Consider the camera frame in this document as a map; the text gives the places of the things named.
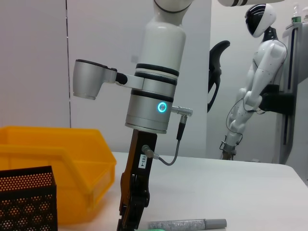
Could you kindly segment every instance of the blue led ring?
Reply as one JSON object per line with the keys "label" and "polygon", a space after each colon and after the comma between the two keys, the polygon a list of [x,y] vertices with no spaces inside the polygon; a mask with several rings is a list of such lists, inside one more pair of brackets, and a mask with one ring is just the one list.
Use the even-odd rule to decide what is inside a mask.
{"label": "blue led ring", "polygon": [[161,102],[158,104],[157,109],[160,113],[164,113],[167,110],[167,104],[165,102]]}

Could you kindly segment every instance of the white table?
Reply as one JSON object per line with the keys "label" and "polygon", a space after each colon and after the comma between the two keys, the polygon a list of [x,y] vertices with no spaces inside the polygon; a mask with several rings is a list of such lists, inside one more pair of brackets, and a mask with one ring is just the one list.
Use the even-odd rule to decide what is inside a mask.
{"label": "white table", "polygon": [[[116,231],[128,155],[114,156],[116,180],[92,222],[61,231]],[[153,160],[149,191],[139,229],[155,220],[225,218],[227,231],[308,231],[308,188],[288,166],[179,157],[167,167]]]}

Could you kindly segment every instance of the yellow plastic bin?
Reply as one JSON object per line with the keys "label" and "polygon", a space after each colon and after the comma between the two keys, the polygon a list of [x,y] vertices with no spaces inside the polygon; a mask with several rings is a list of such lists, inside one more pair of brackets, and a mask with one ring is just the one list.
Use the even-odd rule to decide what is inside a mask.
{"label": "yellow plastic bin", "polygon": [[116,159],[98,130],[0,129],[0,170],[49,165],[59,224],[84,221],[115,180]]}

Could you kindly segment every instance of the perforated metal container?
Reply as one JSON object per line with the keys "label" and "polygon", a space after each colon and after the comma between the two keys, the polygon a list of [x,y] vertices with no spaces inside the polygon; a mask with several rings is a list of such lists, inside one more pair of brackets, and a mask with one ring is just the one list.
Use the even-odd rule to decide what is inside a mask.
{"label": "perforated metal container", "polygon": [[56,231],[51,166],[0,171],[0,231]]}

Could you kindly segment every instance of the black cable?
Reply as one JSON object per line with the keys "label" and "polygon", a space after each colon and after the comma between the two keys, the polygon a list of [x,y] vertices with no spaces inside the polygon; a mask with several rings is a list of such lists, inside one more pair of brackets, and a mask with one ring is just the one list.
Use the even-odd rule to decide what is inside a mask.
{"label": "black cable", "polygon": [[227,115],[227,118],[226,118],[226,127],[227,127],[227,129],[228,129],[230,132],[233,132],[233,133],[236,133],[236,134],[240,134],[240,135],[241,135],[240,141],[238,141],[238,142],[236,143],[237,145],[239,145],[240,142],[242,141],[242,139],[243,139],[243,134],[240,133],[240,132],[232,131],[232,130],[228,127],[228,122],[227,122],[227,121],[228,121],[228,117],[229,117],[229,115],[230,115],[232,109],[236,106],[236,104],[237,104],[238,102],[236,102],[236,103],[233,105],[233,107],[232,107],[231,110],[229,111],[229,113],[228,113],[228,115]]}

